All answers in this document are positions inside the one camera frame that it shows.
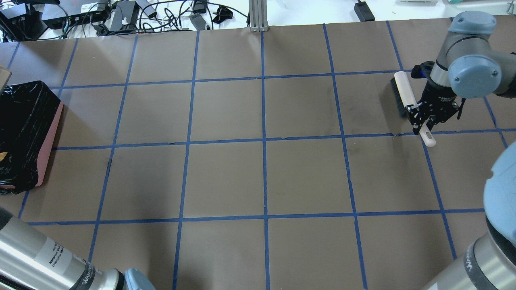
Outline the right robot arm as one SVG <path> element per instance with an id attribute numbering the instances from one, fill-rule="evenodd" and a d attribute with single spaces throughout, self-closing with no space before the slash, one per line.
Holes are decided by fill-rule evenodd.
<path id="1" fill-rule="evenodd" d="M 416 65 L 414 79 L 426 78 L 421 99 L 416 101 L 407 74 L 395 73 L 397 107 L 425 145 L 436 141 L 431 129 L 462 112 L 466 99 L 515 98 L 515 55 L 494 51 L 489 38 L 496 19 L 481 11 L 459 13 L 435 61 Z M 456 98 L 462 99 L 457 104 Z M 425 286 L 425 290 L 514 290 L 515 288 L 515 144 L 496 160 L 492 177 L 485 182 L 483 205 L 488 231 L 472 242 Z"/>

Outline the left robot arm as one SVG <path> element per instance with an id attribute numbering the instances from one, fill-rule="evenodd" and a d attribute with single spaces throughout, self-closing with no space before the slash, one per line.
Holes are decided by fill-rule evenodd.
<path id="1" fill-rule="evenodd" d="M 8 290 L 153 290 L 139 270 L 97 270 L 34 227 L 0 211 L 1 288 Z"/>

